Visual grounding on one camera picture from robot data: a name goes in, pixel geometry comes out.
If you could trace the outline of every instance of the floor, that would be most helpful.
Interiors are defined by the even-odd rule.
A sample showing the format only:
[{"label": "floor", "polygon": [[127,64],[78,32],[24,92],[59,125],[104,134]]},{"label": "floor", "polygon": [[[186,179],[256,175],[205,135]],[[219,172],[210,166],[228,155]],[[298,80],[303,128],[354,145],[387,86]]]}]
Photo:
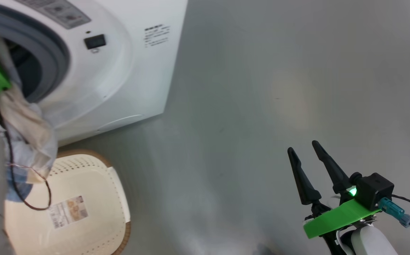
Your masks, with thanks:
[{"label": "floor", "polygon": [[[62,150],[116,167],[125,255],[326,254],[302,230],[286,153],[325,202],[314,139],[348,175],[376,171],[410,198],[409,2],[190,0],[165,113]],[[410,254],[410,228],[379,218]]]}]

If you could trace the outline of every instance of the washing machine drum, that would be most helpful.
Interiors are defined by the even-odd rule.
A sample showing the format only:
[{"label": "washing machine drum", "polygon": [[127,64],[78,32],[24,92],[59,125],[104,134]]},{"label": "washing machine drum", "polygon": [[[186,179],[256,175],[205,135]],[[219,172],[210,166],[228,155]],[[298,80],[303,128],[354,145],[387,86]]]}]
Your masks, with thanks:
[{"label": "washing machine drum", "polygon": [[0,36],[7,40],[11,57],[30,102],[39,102],[63,80],[69,52],[62,39],[39,21],[0,5]]}]

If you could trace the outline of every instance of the front-loading washing machine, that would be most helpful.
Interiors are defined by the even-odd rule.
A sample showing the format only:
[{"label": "front-loading washing machine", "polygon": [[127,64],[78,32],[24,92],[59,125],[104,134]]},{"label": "front-loading washing machine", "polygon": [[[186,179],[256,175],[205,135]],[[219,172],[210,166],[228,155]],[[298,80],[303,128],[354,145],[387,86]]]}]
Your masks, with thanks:
[{"label": "front-loading washing machine", "polygon": [[0,0],[0,36],[65,145],[164,111],[186,5]]}]

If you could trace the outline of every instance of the laundry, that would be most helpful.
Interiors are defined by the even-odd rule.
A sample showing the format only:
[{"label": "laundry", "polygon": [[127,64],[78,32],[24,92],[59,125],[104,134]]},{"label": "laundry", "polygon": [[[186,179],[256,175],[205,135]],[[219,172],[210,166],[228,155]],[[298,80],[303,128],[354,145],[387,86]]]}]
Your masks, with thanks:
[{"label": "laundry", "polygon": [[[21,79],[11,60],[5,40],[0,37],[0,65],[8,74],[12,87],[0,92],[0,113],[4,119],[13,148],[14,178],[17,189],[25,199],[32,185],[42,183],[51,170],[57,155],[56,134],[51,125],[43,119],[40,107],[36,103],[28,103],[21,92]],[[9,146],[6,144],[6,155]],[[11,165],[7,156],[7,181],[9,183],[7,199],[20,202],[14,191],[11,177]]]}]

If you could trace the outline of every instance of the laundry basket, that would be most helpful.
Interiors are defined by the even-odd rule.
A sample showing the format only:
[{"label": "laundry basket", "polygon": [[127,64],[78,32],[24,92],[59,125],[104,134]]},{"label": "laundry basket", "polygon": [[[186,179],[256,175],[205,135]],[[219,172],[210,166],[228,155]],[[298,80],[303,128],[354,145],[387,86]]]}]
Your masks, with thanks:
[{"label": "laundry basket", "polygon": [[[5,227],[17,255],[119,255],[131,233],[130,213],[119,177],[98,153],[60,153],[48,176],[52,205],[32,210],[5,202]],[[45,207],[45,184],[26,201]]]}]

